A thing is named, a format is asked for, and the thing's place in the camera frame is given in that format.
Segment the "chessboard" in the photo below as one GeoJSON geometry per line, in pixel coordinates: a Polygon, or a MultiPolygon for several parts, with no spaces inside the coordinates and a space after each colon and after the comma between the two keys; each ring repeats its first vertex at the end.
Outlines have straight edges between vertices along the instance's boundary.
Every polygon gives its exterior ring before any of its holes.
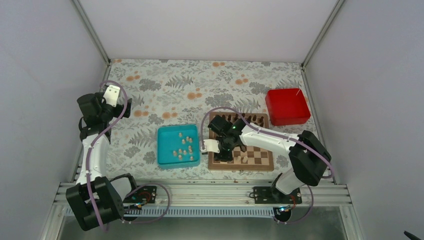
{"type": "MultiPolygon", "coordinates": [[[[216,116],[225,117],[227,121],[234,123],[239,116],[232,112],[211,112],[209,122],[216,116]]],[[[269,128],[268,115],[264,113],[242,113],[243,117],[251,123],[260,127],[269,128]]],[[[209,130],[209,139],[215,139],[217,135],[209,130]]],[[[271,151],[256,146],[246,146],[246,152],[242,152],[240,147],[235,147],[232,151],[232,161],[214,160],[214,153],[208,153],[208,168],[210,170],[244,170],[244,171],[273,171],[274,158],[271,151]],[[243,162],[244,156],[247,156],[247,162],[243,162]]]]}

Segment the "teal tray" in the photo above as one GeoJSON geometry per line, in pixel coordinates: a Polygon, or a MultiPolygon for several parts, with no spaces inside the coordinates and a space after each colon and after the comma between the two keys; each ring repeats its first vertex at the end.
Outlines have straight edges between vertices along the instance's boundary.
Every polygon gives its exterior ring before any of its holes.
{"type": "Polygon", "coordinates": [[[198,128],[194,124],[189,125],[174,125],[174,126],[162,126],[157,130],[157,164],[161,169],[177,169],[196,167],[200,164],[200,149],[199,149],[199,137],[198,128]],[[192,143],[185,142],[183,139],[189,136],[192,139],[192,143]],[[193,153],[189,153],[189,146],[193,150],[193,153]],[[187,154],[178,153],[178,150],[186,150],[187,154]]]}

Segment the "purple cable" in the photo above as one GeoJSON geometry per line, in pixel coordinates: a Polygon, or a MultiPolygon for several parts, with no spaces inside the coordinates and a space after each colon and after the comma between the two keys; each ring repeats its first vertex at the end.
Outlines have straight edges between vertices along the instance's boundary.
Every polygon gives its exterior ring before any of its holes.
{"type": "MultiPolygon", "coordinates": [[[[163,190],[165,190],[166,195],[168,196],[168,205],[166,206],[165,211],[162,213],[162,215],[160,215],[157,218],[152,219],[152,220],[148,220],[148,221],[126,221],[122,218],[121,220],[122,220],[123,223],[150,224],[150,223],[156,222],[158,220],[161,220],[167,214],[167,212],[168,212],[168,210],[170,209],[170,206],[171,206],[171,196],[170,196],[170,192],[168,191],[168,189],[160,183],[147,183],[147,184],[141,185],[141,186],[137,187],[136,189],[134,189],[132,192],[128,193],[125,197],[127,198],[127,197],[131,196],[132,194],[137,192],[139,189],[141,189],[145,186],[148,186],[148,185],[156,185],[156,186],[163,188],[163,190]]],[[[125,212],[131,211],[131,210],[138,210],[138,209],[129,208],[129,209],[126,209],[125,212]]]]}
{"type": "MultiPolygon", "coordinates": [[[[106,127],[101,133],[99,133],[97,135],[97,137],[91,142],[91,144],[90,144],[91,147],[88,149],[87,157],[85,159],[85,170],[86,171],[90,170],[90,155],[92,153],[92,149],[94,148],[94,145],[97,142],[97,140],[99,138],[101,138],[107,131],[109,131],[115,124],[117,124],[117,122],[124,116],[124,113],[127,110],[128,97],[127,97],[127,93],[125,92],[124,88],[119,83],[117,83],[115,81],[111,81],[111,80],[103,81],[102,83],[100,83],[100,87],[103,87],[107,83],[116,85],[116,86],[120,87],[120,89],[122,90],[123,97],[124,97],[123,109],[122,109],[122,112],[120,113],[120,115],[116,118],[116,120],[114,122],[112,122],[108,127],[106,127]]],[[[90,173],[87,173],[86,177],[87,177],[88,195],[90,196],[90,202],[93,206],[95,217],[97,218],[97,221],[98,221],[98,225],[101,228],[101,230],[103,230],[103,232],[107,232],[109,227],[107,226],[105,228],[105,225],[103,224],[103,221],[102,221],[102,217],[100,216],[99,208],[97,207],[96,200],[95,200],[94,195],[93,195],[92,185],[90,184],[91,183],[90,173]]]]}
{"type": "Polygon", "coordinates": [[[238,114],[238,116],[243,120],[243,122],[247,125],[247,126],[249,126],[251,129],[253,129],[253,130],[255,130],[255,131],[257,131],[257,132],[259,132],[259,133],[262,133],[262,134],[267,134],[267,135],[270,135],[270,136],[274,136],[274,137],[277,137],[277,138],[282,138],[282,139],[285,139],[285,140],[289,140],[289,141],[293,141],[293,142],[295,142],[295,143],[297,143],[297,144],[299,144],[299,145],[301,145],[302,147],[304,147],[305,149],[307,149],[307,150],[309,150],[311,153],[313,153],[313,154],[315,154],[319,159],[321,159],[326,165],[327,165],[327,167],[330,169],[330,172],[331,172],[331,174],[329,175],[329,176],[323,176],[322,178],[323,179],[331,179],[332,177],[334,177],[334,173],[335,173],[335,170],[334,170],[334,168],[333,168],[333,166],[330,164],[330,162],[325,158],[325,157],[323,157],[321,154],[319,154],[317,151],[315,151],[312,147],[310,147],[310,146],[308,146],[308,145],[306,145],[305,143],[303,143],[303,142],[301,142],[301,141],[299,141],[299,140],[297,140],[297,139],[293,139],[293,138],[290,138],[290,137],[288,137],[288,136],[285,136],[285,135],[283,135],[283,134],[278,134],[278,133],[274,133],[274,132],[268,132],[268,131],[264,131],[264,130],[259,130],[258,128],[256,128],[256,127],[254,127],[254,126],[252,126],[243,116],[242,116],[242,114],[240,113],[240,112],[238,112],[237,110],[235,110],[235,109],[233,109],[233,108],[231,108],[231,107],[227,107],[227,106],[219,106],[219,107],[215,107],[215,108],[212,108],[210,111],[208,111],[205,115],[204,115],[204,117],[203,117],[203,119],[202,119],[202,121],[201,121],[201,124],[200,124],[200,138],[201,138],[201,149],[205,149],[205,141],[204,141],[204,138],[203,138],[203,125],[204,125],[204,123],[205,123],[205,120],[206,120],[206,117],[208,117],[209,116],[209,114],[211,113],[211,112],[213,112],[213,111],[215,111],[215,110],[218,110],[218,109],[227,109],[227,110],[231,110],[231,111],[233,111],[233,112],[235,112],[236,114],[238,114]]]}
{"type": "Polygon", "coordinates": [[[299,218],[299,219],[297,219],[296,221],[289,221],[289,222],[287,222],[287,221],[283,221],[283,222],[280,222],[280,220],[278,220],[275,216],[273,216],[272,218],[277,222],[277,224],[280,224],[280,223],[283,223],[284,225],[287,225],[287,224],[297,224],[297,223],[300,223],[300,222],[302,222],[303,220],[305,220],[306,219],[306,217],[307,216],[309,216],[309,214],[311,214],[311,212],[312,212],[312,207],[314,206],[314,195],[312,194],[312,189],[311,189],[311,187],[309,186],[309,185],[306,185],[306,187],[309,189],[309,191],[310,191],[310,198],[311,198],[311,200],[310,200],[310,207],[309,207],[309,209],[307,210],[307,212],[306,212],[306,214],[303,216],[303,217],[301,217],[301,218],[299,218]]]}

